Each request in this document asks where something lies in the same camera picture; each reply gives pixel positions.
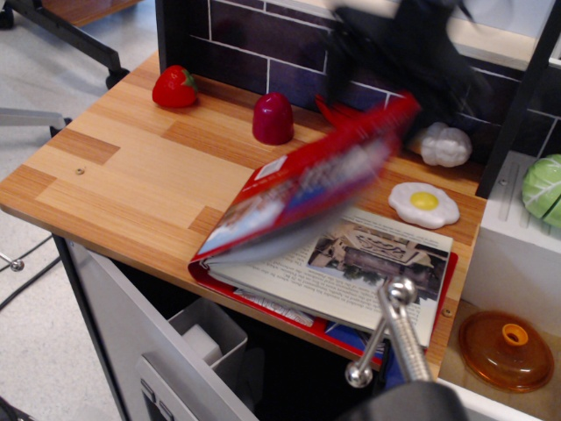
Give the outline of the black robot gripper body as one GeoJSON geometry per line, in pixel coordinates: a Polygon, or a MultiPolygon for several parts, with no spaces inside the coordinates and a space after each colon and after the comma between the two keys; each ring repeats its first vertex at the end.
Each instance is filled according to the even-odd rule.
{"type": "Polygon", "coordinates": [[[449,38],[455,10],[467,11],[461,1],[402,1],[394,16],[385,18],[338,6],[328,38],[327,103],[340,100],[363,68],[444,120],[458,113],[477,117],[492,90],[449,38]]]}

